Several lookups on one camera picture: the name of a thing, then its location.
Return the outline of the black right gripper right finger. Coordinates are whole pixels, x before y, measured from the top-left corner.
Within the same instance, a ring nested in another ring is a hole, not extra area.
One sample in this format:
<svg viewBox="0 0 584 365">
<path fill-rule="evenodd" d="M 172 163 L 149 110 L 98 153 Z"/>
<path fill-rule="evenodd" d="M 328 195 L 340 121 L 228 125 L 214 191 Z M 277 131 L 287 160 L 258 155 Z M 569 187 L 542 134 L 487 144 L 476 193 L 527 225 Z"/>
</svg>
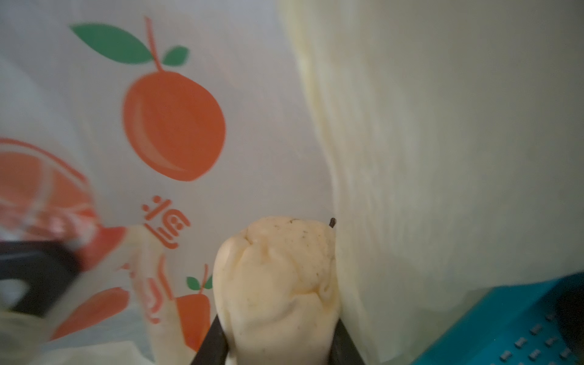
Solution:
<svg viewBox="0 0 584 365">
<path fill-rule="evenodd" d="M 333 334 L 328 365 L 365 365 L 348 330 L 340 319 Z"/>
</svg>

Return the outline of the yellow printed plastic bag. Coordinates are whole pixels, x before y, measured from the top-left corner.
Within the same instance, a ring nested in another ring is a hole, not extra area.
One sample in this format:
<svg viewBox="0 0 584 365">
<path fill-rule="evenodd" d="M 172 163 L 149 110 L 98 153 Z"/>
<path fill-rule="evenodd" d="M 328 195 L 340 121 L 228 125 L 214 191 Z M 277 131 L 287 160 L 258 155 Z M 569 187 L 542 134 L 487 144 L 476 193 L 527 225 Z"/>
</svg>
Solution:
<svg viewBox="0 0 584 365">
<path fill-rule="evenodd" d="M 328 223 L 365 364 L 583 275 L 581 1 L 3 1 L 1 243 L 82 272 L 3 364 L 191 364 L 221 245 Z"/>
</svg>

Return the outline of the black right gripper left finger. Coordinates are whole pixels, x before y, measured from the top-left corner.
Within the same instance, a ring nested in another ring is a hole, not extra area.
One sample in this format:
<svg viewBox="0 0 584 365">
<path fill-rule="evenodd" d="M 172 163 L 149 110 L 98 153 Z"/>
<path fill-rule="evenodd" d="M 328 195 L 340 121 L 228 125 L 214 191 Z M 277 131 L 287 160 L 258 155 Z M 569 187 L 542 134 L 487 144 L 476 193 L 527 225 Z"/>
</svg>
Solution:
<svg viewBox="0 0 584 365">
<path fill-rule="evenodd" d="M 225 365 L 227 357 L 228 341 L 216 316 L 191 365 Z"/>
</svg>

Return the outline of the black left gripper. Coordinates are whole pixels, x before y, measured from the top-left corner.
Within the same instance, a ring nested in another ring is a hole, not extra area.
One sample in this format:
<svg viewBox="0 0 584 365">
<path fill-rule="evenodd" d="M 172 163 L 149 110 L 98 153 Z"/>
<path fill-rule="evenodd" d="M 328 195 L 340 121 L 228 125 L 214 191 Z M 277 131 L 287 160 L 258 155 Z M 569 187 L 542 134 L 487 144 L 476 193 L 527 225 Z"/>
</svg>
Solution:
<svg viewBox="0 0 584 365">
<path fill-rule="evenodd" d="M 10 309 L 45 316 L 82 272 L 82 264 L 62 241 L 1 243 L 1 279 L 27 284 L 24 296 Z"/>
</svg>

